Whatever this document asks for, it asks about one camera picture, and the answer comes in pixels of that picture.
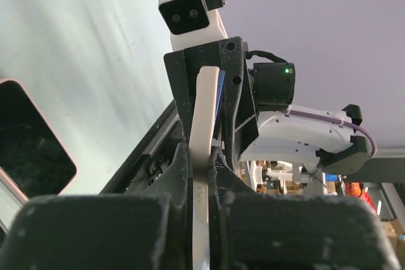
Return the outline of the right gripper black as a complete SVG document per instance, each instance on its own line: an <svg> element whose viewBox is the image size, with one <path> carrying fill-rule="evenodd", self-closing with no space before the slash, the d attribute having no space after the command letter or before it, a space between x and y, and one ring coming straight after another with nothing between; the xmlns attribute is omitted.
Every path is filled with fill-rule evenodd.
<svg viewBox="0 0 405 270"><path fill-rule="evenodd" d="M222 102L225 156L236 169L241 155L258 138L256 107L288 107L294 98L294 64L264 51L248 51L241 37L189 47L164 55L184 139L190 142L193 101L189 78L203 66L225 72Z"/></svg>

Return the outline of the beige phone case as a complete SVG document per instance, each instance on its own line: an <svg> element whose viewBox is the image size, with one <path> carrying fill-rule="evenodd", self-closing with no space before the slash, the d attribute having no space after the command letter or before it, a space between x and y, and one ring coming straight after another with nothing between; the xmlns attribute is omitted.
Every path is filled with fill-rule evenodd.
<svg viewBox="0 0 405 270"><path fill-rule="evenodd" d="M215 126L220 69L203 66L196 80L196 101L190 131L192 163L192 268L209 269L208 163Z"/></svg>

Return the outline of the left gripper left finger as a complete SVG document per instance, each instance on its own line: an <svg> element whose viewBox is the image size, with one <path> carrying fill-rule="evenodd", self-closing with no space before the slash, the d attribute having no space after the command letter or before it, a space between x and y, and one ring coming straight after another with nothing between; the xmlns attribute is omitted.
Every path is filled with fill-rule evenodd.
<svg viewBox="0 0 405 270"><path fill-rule="evenodd" d="M43 196L25 204L2 269L191 269L191 161L178 144L140 194Z"/></svg>

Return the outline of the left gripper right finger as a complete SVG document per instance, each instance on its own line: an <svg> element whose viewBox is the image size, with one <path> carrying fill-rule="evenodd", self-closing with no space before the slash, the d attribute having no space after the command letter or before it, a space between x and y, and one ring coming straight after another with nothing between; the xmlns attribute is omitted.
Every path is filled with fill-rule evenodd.
<svg viewBox="0 0 405 270"><path fill-rule="evenodd" d="M213 147L212 269L399 269L371 207L354 197L268 195L249 188Z"/></svg>

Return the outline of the black phone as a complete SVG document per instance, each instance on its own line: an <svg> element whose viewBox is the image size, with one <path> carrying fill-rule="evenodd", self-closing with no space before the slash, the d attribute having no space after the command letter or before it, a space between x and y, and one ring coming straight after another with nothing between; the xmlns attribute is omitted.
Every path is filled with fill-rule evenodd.
<svg viewBox="0 0 405 270"><path fill-rule="evenodd" d="M216 91L216 109L215 109L215 126L213 131L213 139L211 141L212 146L221 146L221 101L222 101L222 91L223 83L225 79L225 72L220 70L218 75L218 84Z"/></svg>

